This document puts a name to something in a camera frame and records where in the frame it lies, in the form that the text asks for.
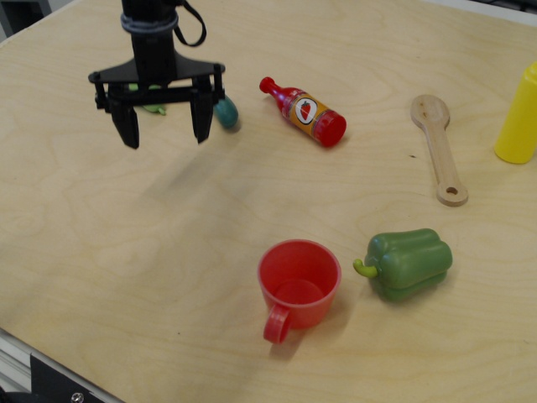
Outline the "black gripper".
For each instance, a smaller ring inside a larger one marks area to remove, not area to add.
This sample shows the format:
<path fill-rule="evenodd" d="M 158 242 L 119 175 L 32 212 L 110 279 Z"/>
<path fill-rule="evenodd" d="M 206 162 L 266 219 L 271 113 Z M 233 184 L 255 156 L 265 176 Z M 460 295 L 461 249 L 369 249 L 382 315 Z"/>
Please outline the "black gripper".
<path fill-rule="evenodd" d="M 134 106 L 108 101 L 114 86 L 137 84 L 168 86 L 173 81 L 192 80 L 190 111 L 197 143 L 209 137 L 213 117 L 213 103 L 225 97 L 222 73 L 225 67 L 218 63 L 191 60 L 175 50 L 174 37 L 185 42 L 177 24 L 124 23 L 131 34 L 133 59 L 89 75 L 96 87 L 96 104 L 99 109 L 110 109 L 112 121 L 123 143 L 131 149 L 139 147 L 138 117 Z"/>

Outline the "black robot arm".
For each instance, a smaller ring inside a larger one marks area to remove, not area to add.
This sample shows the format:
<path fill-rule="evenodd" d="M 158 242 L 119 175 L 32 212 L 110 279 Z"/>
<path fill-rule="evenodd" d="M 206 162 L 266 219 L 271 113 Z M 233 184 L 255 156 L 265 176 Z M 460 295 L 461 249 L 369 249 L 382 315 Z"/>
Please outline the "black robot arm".
<path fill-rule="evenodd" d="M 88 80 L 95 86 L 98 109 L 112 116 L 125 145 L 139 147 L 137 106 L 188 102 L 193 133 L 198 143 L 210 134 L 213 107 L 225 98 L 225 66 L 191 60 L 175 49 L 180 31 L 177 8 L 183 7 L 199 22 L 203 19 L 187 1 L 123 1 L 120 21 L 131 35 L 133 59 L 102 71 Z"/>

